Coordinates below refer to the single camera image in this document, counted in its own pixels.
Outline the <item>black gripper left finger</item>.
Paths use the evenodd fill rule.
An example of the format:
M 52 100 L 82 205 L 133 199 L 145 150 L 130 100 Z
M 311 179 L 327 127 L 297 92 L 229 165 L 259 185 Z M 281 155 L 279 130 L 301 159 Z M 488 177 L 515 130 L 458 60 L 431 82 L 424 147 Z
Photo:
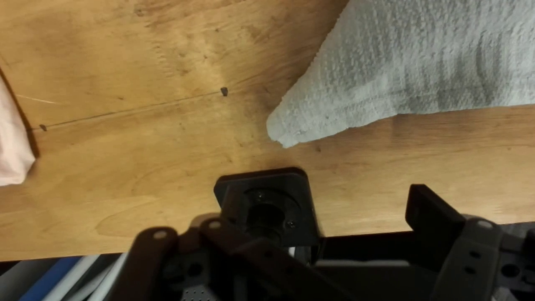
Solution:
M 319 225 L 307 175 L 286 167 L 222 175 L 214 195 L 222 215 L 252 235 L 264 235 L 282 247 L 311 247 Z

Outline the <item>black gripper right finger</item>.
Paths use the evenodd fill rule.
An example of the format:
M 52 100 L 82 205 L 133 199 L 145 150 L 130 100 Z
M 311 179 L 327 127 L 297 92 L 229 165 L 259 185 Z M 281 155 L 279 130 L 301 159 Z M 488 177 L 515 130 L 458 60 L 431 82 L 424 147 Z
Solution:
M 424 184 L 408 192 L 404 219 L 424 249 L 444 250 L 464 227 L 466 219 Z

